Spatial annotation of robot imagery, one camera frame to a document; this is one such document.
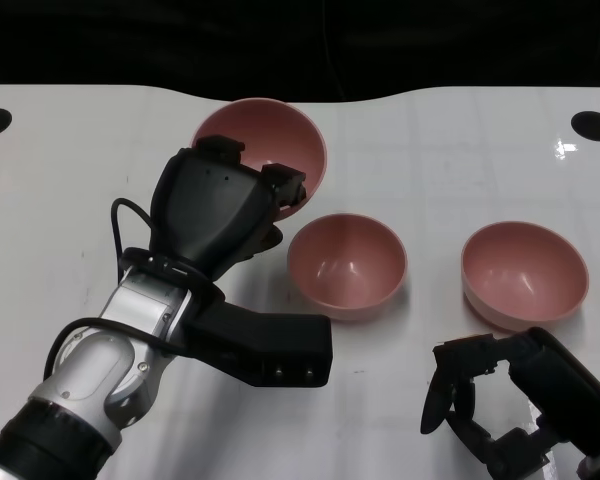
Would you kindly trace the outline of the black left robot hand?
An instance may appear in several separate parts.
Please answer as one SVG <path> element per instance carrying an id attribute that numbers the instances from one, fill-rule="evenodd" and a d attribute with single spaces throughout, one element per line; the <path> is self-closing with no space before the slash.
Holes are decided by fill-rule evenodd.
<path id="1" fill-rule="evenodd" d="M 254 170 L 241 162 L 245 144 L 212 135 L 172 157 L 156 185 L 150 249 L 212 281 L 233 265 L 279 245 L 275 222 L 306 199 L 306 174 L 274 163 Z"/>

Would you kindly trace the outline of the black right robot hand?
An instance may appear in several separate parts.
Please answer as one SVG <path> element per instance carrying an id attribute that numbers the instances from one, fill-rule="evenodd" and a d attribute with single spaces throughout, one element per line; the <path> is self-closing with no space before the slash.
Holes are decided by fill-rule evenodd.
<path id="1" fill-rule="evenodd" d="M 600 479 L 600 382 L 552 334 L 540 327 L 497 339 L 491 334 L 447 341 L 434 348 L 436 370 L 420 431 L 447 423 L 494 479 L 525 479 L 549 462 L 549 451 L 570 443 L 584 456 L 577 475 Z M 540 415 L 528 433 L 514 428 L 498 439 L 473 419 L 477 376 L 508 363 L 513 384 Z"/>

